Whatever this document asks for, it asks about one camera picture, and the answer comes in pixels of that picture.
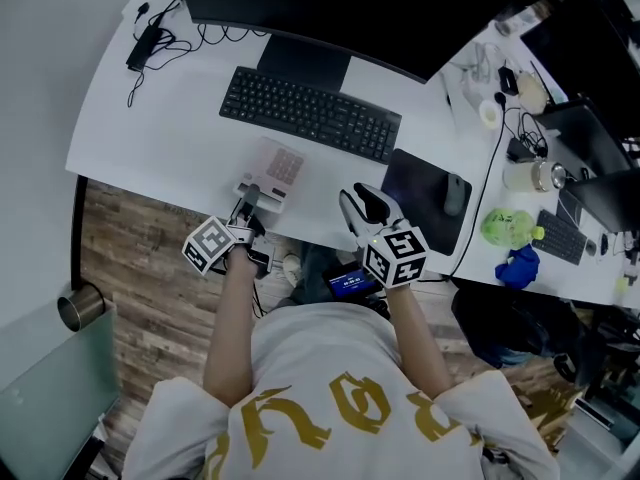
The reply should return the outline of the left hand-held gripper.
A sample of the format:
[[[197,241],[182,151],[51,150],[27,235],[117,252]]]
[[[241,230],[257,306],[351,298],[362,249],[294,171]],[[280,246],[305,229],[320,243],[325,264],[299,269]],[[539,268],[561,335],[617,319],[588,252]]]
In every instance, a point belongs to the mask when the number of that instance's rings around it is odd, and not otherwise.
[[[205,275],[237,247],[246,250],[258,275],[271,273],[275,247],[266,240],[264,227],[255,216],[260,194],[260,187],[251,184],[226,223],[212,216],[186,238],[182,254],[199,274]]]

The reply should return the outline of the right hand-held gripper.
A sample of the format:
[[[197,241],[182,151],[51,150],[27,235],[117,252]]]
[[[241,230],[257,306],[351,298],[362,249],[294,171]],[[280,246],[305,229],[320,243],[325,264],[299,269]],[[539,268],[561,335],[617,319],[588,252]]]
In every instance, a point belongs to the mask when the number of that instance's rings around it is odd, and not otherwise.
[[[411,225],[397,205],[390,207],[380,190],[361,182],[353,188],[364,203],[365,214],[344,189],[339,193],[339,206],[356,237],[363,268],[384,288],[418,280],[428,252],[421,230]]]

